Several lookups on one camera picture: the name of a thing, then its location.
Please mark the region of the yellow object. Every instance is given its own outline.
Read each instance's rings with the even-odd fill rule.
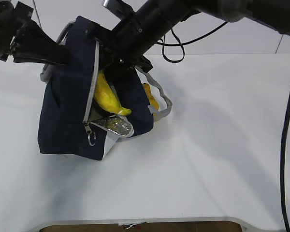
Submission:
[[[103,71],[98,74],[94,98],[98,105],[107,112],[122,116],[128,116],[132,113],[130,109],[121,106],[118,97],[108,85]]]
[[[153,105],[157,110],[159,110],[160,108],[159,103],[156,101],[155,97],[152,95],[150,85],[147,83],[144,83],[143,87],[145,89],[145,92],[149,99],[150,104]]]

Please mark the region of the black cable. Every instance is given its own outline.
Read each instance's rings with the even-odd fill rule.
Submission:
[[[165,46],[165,47],[180,47],[181,45],[186,46],[186,45],[189,45],[189,44],[195,43],[195,42],[197,42],[197,41],[199,41],[199,40],[202,40],[202,39],[204,39],[204,38],[206,38],[206,37],[208,37],[208,36],[214,34],[216,31],[218,31],[219,29],[221,29],[222,27],[224,27],[225,25],[227,25],[227,23],[228,23],[228,22],[224,22],[223,24],[221,24],[219,27],[215,28],[215,29],[212,30],[211,32],[209,32],[209,33],[207,33],[207,34],[205,34],[205,35],[203,35],[203,36],[201,36],[201,37],[199,37],[199,38],[197,38],[197,39],[191,40],[191,41],[189,41],[189,42],[182,43],[182,44],[169,44],[169,43],[165,43],[164,46]]]
[[[282,216],[284,218],[287,232],[290,232],[290,225],[288,221],[287,208],[286,208],[285,164],[286,164],[286,143],[287,143],[289,124],[290,124],[290,94],[289,94],[286,116],[285,116],[285,121],[284,121],[284,128],[283,128],[283,132],[281,136],[281,148],[280,148],[280,198],[281,198]]]
[[[170,63],[180,63],[184,60],[185,58],[185,48],[184,46],[182,45],[182,42],[180,41],[179,37],[175,34],[175,32],[173,31],[173,29],[171,29],[171,32],[172,32],[172,35],[174,36],[174,38],[177,40],[178,42],[178,45],[181,47],[182,51],[183,51],[183,57],[181,59],[178,59],[178,60],[172,60],[172,59],[169,59],[167,58],[167,56],[165,55],[165,35],[164,35],[164,38],[163,39],[160,39],[162,41],[162,55],[163,55],[163,58],[167,61],[167,62],[170,62]]]

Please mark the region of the navy blue bag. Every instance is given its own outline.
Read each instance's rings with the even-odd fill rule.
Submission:
[[[107,131],[90,125],[96,135],[95,145],[91,146],[84,124],[96,51],[96,42],[86,35],[90,22],[77,18],[65,43],[72,55],[71,62],[54,67],[46,86],[38,132],[43,154],[76,154],[94,160],[102,160],[105,154]],[[151,131],[154,119],[136,70],[119,76],[113,85],[122,106],[132,110],[127,119],[133,125],[133,136]]]

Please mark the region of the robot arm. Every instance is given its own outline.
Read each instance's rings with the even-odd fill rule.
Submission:
[[[122,0],[104,0],[103,6],[121,19],[107,30],[92,23],[88,36],[103,44],[102,63],[125,63],[151,69],[143,54],[178,22],[200,12],[228,22],[250,18],[282,34],[290,35],[290,0],[147,0],[134,12]],[[9,55],[14,62],[40,62],[64,65],[69,51],[52,41],[31,20],[33,9],[8,0],[0,0],[0,59]]]

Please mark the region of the white tabletop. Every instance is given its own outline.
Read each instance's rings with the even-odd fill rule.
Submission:
[[[190,220],[284,228],[279,148],[290,54],[149,59],[173,112],[102,162],[41,155],[41,65],[0,61],[0,232]],[[286,168],[290,218],[290,135]]]

